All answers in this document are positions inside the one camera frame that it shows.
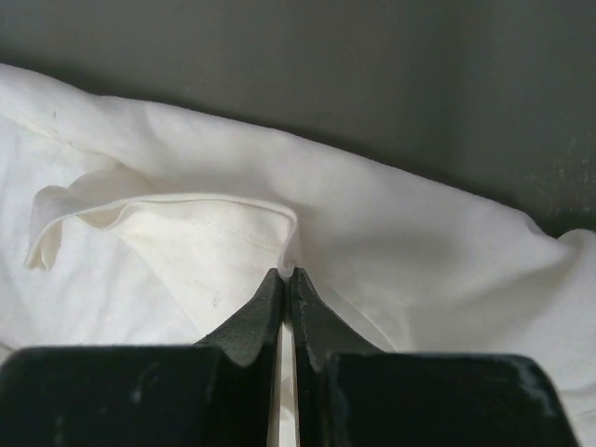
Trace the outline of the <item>white t shirt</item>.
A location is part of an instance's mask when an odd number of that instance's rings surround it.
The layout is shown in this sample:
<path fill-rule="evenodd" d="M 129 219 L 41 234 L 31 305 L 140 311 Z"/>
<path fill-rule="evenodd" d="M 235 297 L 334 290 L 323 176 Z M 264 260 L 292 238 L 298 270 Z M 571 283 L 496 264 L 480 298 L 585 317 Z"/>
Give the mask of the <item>white t shirt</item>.
<path fill-rule="evenodd" d="M 302 267 L 384 350 L 509 352 L 595 442 L 595 235 L 285 132 L 1 69 L 1 352 L 192 343 Z"/>

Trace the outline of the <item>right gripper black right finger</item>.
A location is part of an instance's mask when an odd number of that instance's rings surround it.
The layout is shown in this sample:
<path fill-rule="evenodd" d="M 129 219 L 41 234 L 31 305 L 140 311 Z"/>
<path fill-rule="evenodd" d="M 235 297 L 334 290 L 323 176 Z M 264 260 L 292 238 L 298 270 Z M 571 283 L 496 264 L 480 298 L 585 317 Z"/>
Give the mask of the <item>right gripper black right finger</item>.
<path fill-rule="evenodd" d="M 288 285 L 301 446 L 575 446 L 548 376 L 514 355 L 387 353 Z"/>

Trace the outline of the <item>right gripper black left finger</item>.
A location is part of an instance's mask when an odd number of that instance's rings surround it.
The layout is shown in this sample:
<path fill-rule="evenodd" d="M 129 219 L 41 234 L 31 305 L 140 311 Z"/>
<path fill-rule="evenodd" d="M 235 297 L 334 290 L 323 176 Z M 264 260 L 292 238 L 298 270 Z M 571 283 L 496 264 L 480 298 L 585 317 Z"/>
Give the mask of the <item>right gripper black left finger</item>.
<path fill-rule="evenodd" d="M 5 446 L 275 446 L 284 283 L 191 345 L 40 346 L 1 368 Z"/>

